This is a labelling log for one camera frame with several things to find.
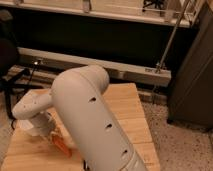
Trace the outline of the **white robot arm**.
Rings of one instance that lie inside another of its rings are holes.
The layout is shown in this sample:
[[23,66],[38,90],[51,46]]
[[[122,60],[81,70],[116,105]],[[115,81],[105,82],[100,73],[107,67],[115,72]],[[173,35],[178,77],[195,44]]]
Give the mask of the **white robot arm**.
[[108,85],[109,75],[101,66],[68,69],[46,93],[26,93],[12,114],[45,135],[50,133],[46,110],[53,107],[90,171],[148,171],[103,98]]

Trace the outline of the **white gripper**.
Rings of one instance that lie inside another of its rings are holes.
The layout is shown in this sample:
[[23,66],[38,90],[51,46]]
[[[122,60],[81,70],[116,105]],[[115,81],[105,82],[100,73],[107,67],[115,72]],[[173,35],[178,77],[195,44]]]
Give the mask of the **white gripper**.
[[39,114],[30,119],[30,122],[35,127],[40,136],[48,137],[56,128],[56,123],[49,113]]

